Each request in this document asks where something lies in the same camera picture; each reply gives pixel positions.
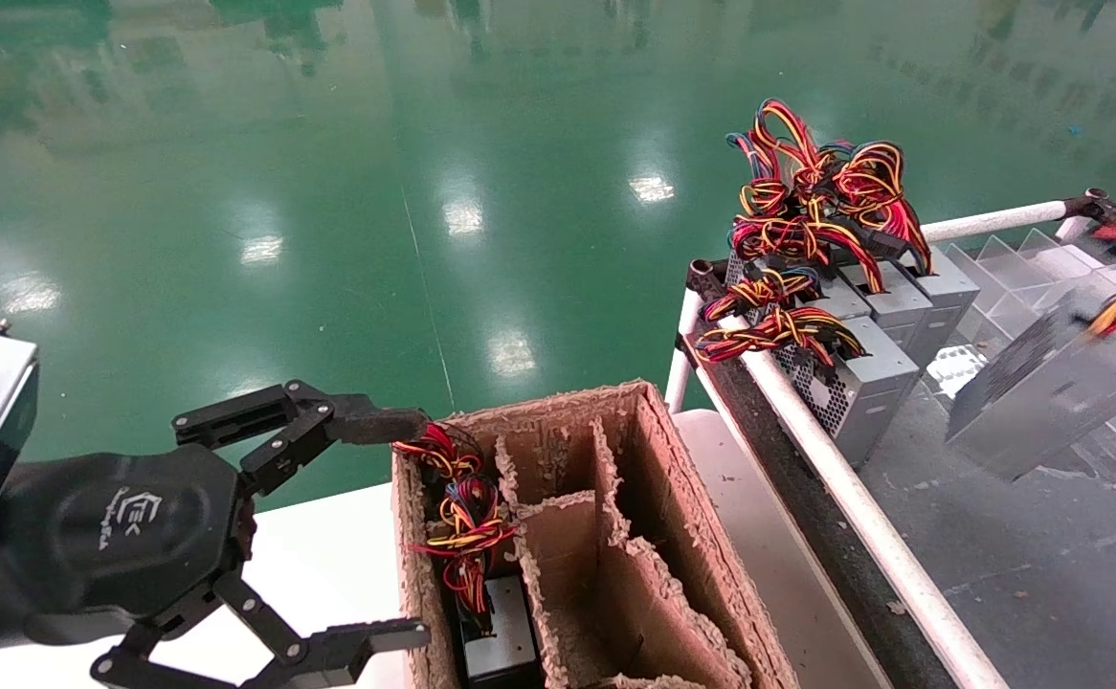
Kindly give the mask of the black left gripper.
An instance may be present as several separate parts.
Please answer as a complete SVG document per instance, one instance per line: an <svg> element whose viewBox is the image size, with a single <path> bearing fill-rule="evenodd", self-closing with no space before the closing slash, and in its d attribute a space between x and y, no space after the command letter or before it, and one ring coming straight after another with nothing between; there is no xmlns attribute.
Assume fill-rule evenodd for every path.
<svg viewBox="0 0 1116 689"><path fill-rule="evenodd" d="M291 380L185 411L172 427L179 446L204 448L76 456L12 472L0 499L0 562L29 641L87 644L125 633L92 666L106 688L229 688L150 658L220 605L271 653L243 688L355 685L374 655L430 644L419 618L300 637L239 572L254 532L251 496L275 492L335 442L419 439L427 413ZM252 437L264 442L240 459L240 472L210 451Z"/></svg>

